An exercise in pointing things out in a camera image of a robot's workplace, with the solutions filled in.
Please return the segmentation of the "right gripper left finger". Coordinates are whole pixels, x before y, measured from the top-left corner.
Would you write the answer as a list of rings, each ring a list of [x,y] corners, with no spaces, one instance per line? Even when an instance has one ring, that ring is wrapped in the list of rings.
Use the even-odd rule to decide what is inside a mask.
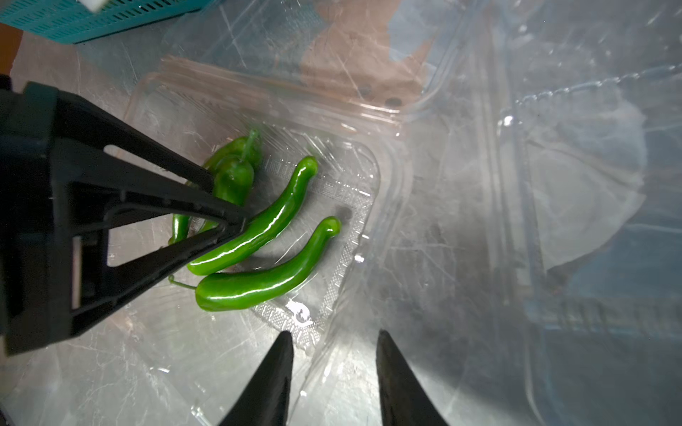
[[[220,425],[285,425],[293,360],[292,335],[282,331]]]

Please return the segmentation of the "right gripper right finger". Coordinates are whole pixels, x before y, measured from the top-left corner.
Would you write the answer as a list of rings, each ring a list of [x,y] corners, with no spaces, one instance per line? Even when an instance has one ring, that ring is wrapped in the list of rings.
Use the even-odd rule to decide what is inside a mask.
[[[376,364],[383,425],[447,425],[383,329],[378,335]]]

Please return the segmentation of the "teal plastic basket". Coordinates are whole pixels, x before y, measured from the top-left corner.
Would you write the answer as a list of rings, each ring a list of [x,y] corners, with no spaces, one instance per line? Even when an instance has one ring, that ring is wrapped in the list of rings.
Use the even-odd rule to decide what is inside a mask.
[[[99,12],[78,1],[10,1],[1,22],[60,44],[78,44],[201,10],[207,1],[108,1]]]

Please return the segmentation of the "green peppers bunch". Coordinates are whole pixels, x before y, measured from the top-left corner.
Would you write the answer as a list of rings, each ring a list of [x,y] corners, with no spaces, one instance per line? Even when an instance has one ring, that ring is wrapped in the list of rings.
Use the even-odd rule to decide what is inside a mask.
[[[214,179],[213,196],[242,207],[262,161],[261,138],[256,130],[220,147],[204,163]],[[278,266],[239,273],[229,272],[229,267],[254,255],[291,224],[304,204],[308,185],[318,169],[314,157],[304,157],[281,195],[249,219],[238,236],[188,264],[188,270],[202,279],[193,287],[195,301],[201,309],[206,312],[244,310],[284,296],[307,280],[331,240],[341,232],[342,224],[336,217],[323,218],[304,248]]]

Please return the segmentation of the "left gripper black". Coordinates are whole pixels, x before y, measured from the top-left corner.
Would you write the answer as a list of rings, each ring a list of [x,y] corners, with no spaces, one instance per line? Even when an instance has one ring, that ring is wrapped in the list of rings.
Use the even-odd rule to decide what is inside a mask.
[[[58,229],[63,215],[53,185],[53,146],[69,161],[67,179],[78,184],[78,192],[103,203],[101,220],[71,231],[70,246]],[[111,156],[108,146],[189,183]],[[1,328],[6,353],[27,353],[82,335],[189,261],[236,237],[245,227],[245,210],[213,197],[212,190],[213,177],[206,169],[84,98],[38,83],[15,92],[10,76],[2,76]],[[218,226],[120,266],[107,264],[111,229],[170,213]]]

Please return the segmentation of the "clear clamshell container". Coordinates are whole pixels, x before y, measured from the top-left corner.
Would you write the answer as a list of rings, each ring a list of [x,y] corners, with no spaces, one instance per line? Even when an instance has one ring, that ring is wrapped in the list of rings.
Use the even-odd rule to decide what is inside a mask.
[[[461,425],[681,422],[681,4],[401,1],[412,193],[371,295]]]
[[[432,116],[476,1],[215,1],[169,26],[80,44],[120,89],[144,83],[132,120],[213,168],[244,205],[242,236],[115,317],[119,358],[79,383],[77,424],[198,424],[223,414],[275,334],[291,332],[298,425],[376,424],[367,295],[442,371],[417,376],[445,417],[465,365],[437,333],[455,294],[455,199],[427,183],[447,141]]]

